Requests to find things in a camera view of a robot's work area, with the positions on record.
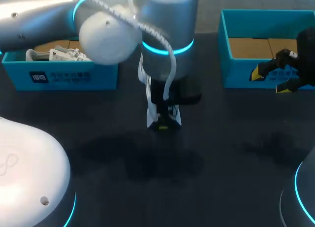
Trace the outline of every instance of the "robotic arm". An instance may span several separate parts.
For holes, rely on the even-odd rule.
[[[288,49],[283,49],[276,54],[276,58],[269,62],[261,62],[251,74],[251,81],[266,77],[271,71],[286,65],[295,68],[299,78],[291,78],[277,85],[277,93],[295,92],[299,88],[312,85],[315,86],[315,28],[301,31],[297,36],[298,54]]]
[[[178,106],[200,100],[188,76],[198,0],[3,0],[0,50],[79,36],[97,64],[126,60],[142,43],[139,80],[146,84],[147,126],[178,127]]]

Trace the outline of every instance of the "screw hole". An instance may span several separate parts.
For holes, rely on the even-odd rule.
[[[41,203],[42,205],[44,205],[44,206],[48,206],[48,205],[49,205],[49,200],[48,200],[47,197],[42,196],[42,197],[40,198],[40,203]]]

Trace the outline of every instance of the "round white base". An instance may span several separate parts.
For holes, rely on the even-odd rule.
[[[69,184],[69,160],[55,138],[0,119],[0,226],[37,226],[64,200]]]

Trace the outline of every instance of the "dark table surface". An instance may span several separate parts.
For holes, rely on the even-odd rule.
[[[146,129],[138,55],[112,92],[16,92],[0,71],[0,114],[68,153],[78,227],[280,227],[286,180],[314,144],[315,92],[222,87],[216,34],[197,34],[203,98],[174,134]]]

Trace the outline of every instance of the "teal box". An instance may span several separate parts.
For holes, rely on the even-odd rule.
[[[26,62],[26,50],[6,52],[2,64],[17,91],[99,91],[117,86],[118,65],[91,61]]]
[[[315,14],[307,10],[222,10],[218,30],[221,73],[225,88],[266,88],[297,77],[296,69],[287,67],[269,73],[264,81],[250,81],[258,63],[270,59],[233,58],[230,38],[288,38],[296,39],[307,27],[315,27]],[[304,86],[302,89],[314,90]]]

